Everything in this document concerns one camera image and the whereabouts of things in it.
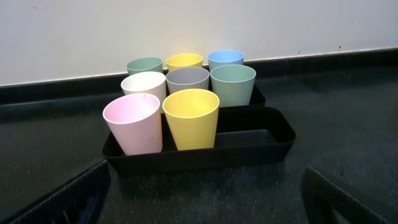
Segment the teal cup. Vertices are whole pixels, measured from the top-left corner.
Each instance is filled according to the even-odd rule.
[[[163,73],[162,59],[155,57],[140,58],[133,60],[126,65],[129,75],[140,72],[160,72]]]
[[[209,70],[222,65],[242,65],[243,53],[238,50],[219,50],[209,54],[207,57],[209,61]]]
[[[213,92],[220,107],[248,105],[253,91],[256,71],[245,65],[222,65],[210,72]]]

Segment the cup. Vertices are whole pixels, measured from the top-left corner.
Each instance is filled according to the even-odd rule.
[[[103,117],[125,155],[162,150],[160,101],[156,96],[147,93],[122,96],[105,107]]]
[[[160,72],[141,72],[131,75],[122,81],[121,87],[125,95],[133,93],[149,93],[159,98],[160,103],[166,99],[166,76]]]
[[[166,60],[169,72],[183,67],[200,67],[203,66],[203,57],[198,54],[178,54],[169,57]]]
[[[209,71],[198,67],[179,68],[166,75],[170,94],[191,88],[208,90],[209,79]]]
[[[208,90],[175,92],[163,102],[178,150],[214,147],[220,100]]]
[[[256,71],[245,65],[222,65],[210,72],[213,92],[220,98],[220,107],[248,105]]]
[[[140,58],[133,60],[126,65],[129,75],[140,72],[160,72],[163,73],[162,59],[155,57]]]
[[[243,65],[244,54],[238,50],[219,50],[209,54],[209,70],[222,65]]]

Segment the cup rim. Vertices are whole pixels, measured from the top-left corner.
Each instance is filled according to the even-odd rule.
[[[191,64],[189,64],[189,65],[176,65],[176,64],[171,64],[171,63],[169,63],[169,60],[170,60],[171,58],[173,58],[173,57],[178,57],[178,56],[183,56],[183,55],[198,55],[198,56],[200,56],[200,60],[197,61],[197,62],[195,62],[195,63],[191,63]],[[174,67],[187,67],[187,66],[191,66],[191,65],[197,64],[197,63],[202,62],[202,61],[203,61],[203,56],[200,55],[200,54],[196,54],[196,53],[182,53],[182,54],[176,54],[176,55],[173,55],[173,56],[169,57],[169,58],[166,60],[166,64],[167,64],[167,65],[174,66]]]
[[[212,73],[213,73],[214,70],[219,69],[219,68],[222,68],[222,67],[225,67],[225,66],[239,66],[239,67],[250,68],[252,71],[254,71],[254,75],[253,75],[253,77],[248,78],[247,80],[241,80],[241,81],[224,81],[224,80],[220,80],[220,79],[218,79],[218,78],[215,78],[215,77],[212,75]],[[214,68],[214,69],[210,72],[210,77],[211,77],[212,79],[215,79],[215,80],[217,80],[217,81],[219,81],[219,82],[225,82],[225,83],[241,83],[241,82],[247,82],[247,81],[249,81],[249,80],[252,80],[253,78],[256,78],[256,75],[257,75],[257,72],[255,71],[255,69],[253,69],[252,67],[246,66],[246,65],[221,65],[221,66],[219,66],[219,67]]]
[[[153,87],[151,87],[151,88],[142,89],[142,90],[141,90],[141,89],[140,89],[140,90],[131,90],[131,89],[128,89],[128,88],[123,87],[123,83],[127,82],[127,80],[135,79],[135,78],[137,78],[137,77],[143,76],[143,75],[148,74],[148,73],[159,73],[159,74],[162,74],[162,76],[164,77],[164,79],[163,79],[162,82],[160,82],[158,85],[153,86]],[[166,76],[165,76],[163,73],[160,73],[160,72],[139,72],[139,73],[137,73],[137,74],[129,75],[128,77],[124,78],[124,80],[120,83],[120,87],[122,88],[122,90],[126,90],[126,91],[133,91],[133,92],[147,91],[147,90],[151,90],[151,89],[153,89],[153,88],[156,88],[156,87],[160,86],[160,85],[163,84],[163,82],[165,82],[165,81],[166,81]]]
[[[228,60],[228,61],[218,61],[218,60],[210,59],[210,55],[218,53],[218,52],[239,52],[242,55],[242,57],[240,57],[239,59],[236,59],[236,60]],[[212,62],[220,62],[220,63],[235,62],[235,61],[241,60],[242,58],[244,58],[244,53],[239,50],[217,50],[217,51],[212,52],[209,55],[207,55],[207,60],[211,60]]]
[[[198,81],[198,82],[187,83],[187,84],[175,83],[175,82],[171,82],[170,80],[167,79],[167,76],[168,76],[170,73],[172,73],[172,72],[174,72],[174,71],[177,71],[177,70],[180,70],[180,69],[184,69],[184,68],[189,68],[189,69],[197,69],[197,68],[198,68],[198,69],[203,69],[204,71],[207,72],[207,76],[206,76],[206,78],[204,78],[204,79],[202,79],[202,80],[200,80],[200,81]],[[176,69],[176,70],[172,70],[171,72],[167,73],[167,74],[166,74],[166,81],[169,82],[169,83],[171,83],[171,84],[174,84],[174,85],[194,85],[194,84],[201,83],[201,82],[205,81],[205,80],[208,79],[209,77],[210,77],[210,72],[209,72],[207,69],[205,69],[205,68],[200,68],[200,67],[183,67],[183,68],[178,68],[178,69]]]
[[[143,59],[148,59],[148,58],[156,58],[156,59],[159,59],[159,60],[160,60],[160,63],[158,63],[158,64],[155,65],[155,66],[152,66],[152,67],[149,67],[149,68],[143,68],[143,69],[131,69],[131,68],[128,67],[128,65],[129,65],[130,63],[132,63],[132,62],[135,62],[135,61],[138,61],[138,60],[143,60]],[[131,62],[127,63],[126,69],[127,69],[127,70],[130,70],[130,71],[143,71],[143,70],[148,70],[148,69],[152,69],[152,68],[158,67],[158,66],[161,65],[162,63],[163,63],[162,59],[160,59],[160,58],[158,58],[158,57],[144,57],[144,58],[139,58],[139,59],[132,60]]]
[[[150,97],[155,98],[155,99],[157,100],[156,109],[155,109],[153,112],[149,113],[148,116],[146,116],[146,117],[144,117],[144,118],[142,118],[142,119],[140,119],[140,120],[132,121],[132,122],[115,122],[115,121],[109,120],[109,119],[105,116],[105,111],[106,111],[106,109],[107,109],[109,106],[111,106],[114,102],[119,101],[119,100],[122,100],[123,98],[127,98],[127,97],[131,97],[131,98],[137,97],[138,95],[149,95]],[[121,96],[121,97],[119,97],[119,98],[113,100],[112,102],[108,103],[108,105],[105,106],[105,108],[104,108],[104,110],[103,110],[103,112],[102,112],[102,117],[105,119],[106,122],[109,122],[109,123],[112,123],[112,124],[132,124],[132,123],[137,123],[137,122],[140,122],[140,121],[143,121],[143,120],[149,118],[149,117],[152,116],[154,113],[156,113],[156,111],[159,109],[159,107],[160,107],[160,100],[159,100],[159,98],[156,97],[155,95],[152,95],[152,94],[149,94],[149,93],[133,93],[133,94]]]
[[[181,94],[181,92],[184,92],[184,91],[196,91],[196,90],[207,91],[207,92],[211,93],[212,95],[216,96],[217,105],[215,106],[215,108],[212,109],[211,111],[205,113],[205,114],[201,114],[201,115],[199,115],[199,116],[189,116],[189,117],[188,117],[188,116],[177,116],[177,115],[174,115],[174,114],[168,112],[168,111],[164,108],[165,102],[166,102],[167,99],[169,99],[172,95],[177,94],[177,93]],[[167,113],[168,115],[173,116],[174,118],[183,118],[183,119],[200,118],[200,117],[206,116],[206,115],[208,115],[208,114],[211,114],[212,112],[214,112],[215,110],[217,110],[217,108],[220,107],[220,98],[217,96],[216,93],[213,93],[212,91],[209,91],[209,90],[202,90],[202,89],[197,89],[197,88],[187,89],[187,90],[180,90],[180,91],[176,91],[175,93],[172,93],[172,94],[170,94],[168,97],[166,97],[166,99],[165,99],[165,100],[163,101],[163,103],[162,103],[162,107],[163,107],[163,111],[164,111],[165,114]]]

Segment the pink cup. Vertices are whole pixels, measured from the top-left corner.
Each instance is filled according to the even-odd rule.
[[[158,97],[148,93],[122,96],[105,107],[103,117],[125,155],[162,150]]]

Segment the countertop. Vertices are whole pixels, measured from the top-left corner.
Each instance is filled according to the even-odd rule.
[[[256,85],[297,134],[284,162],[128,179],[110,167],[98,223],[307,223],[299,189],[306,166],[398,207],[398,68],[290,74]],[[102,110],[121,95],[0,107],[0,202],[101,158],[109,134]]]

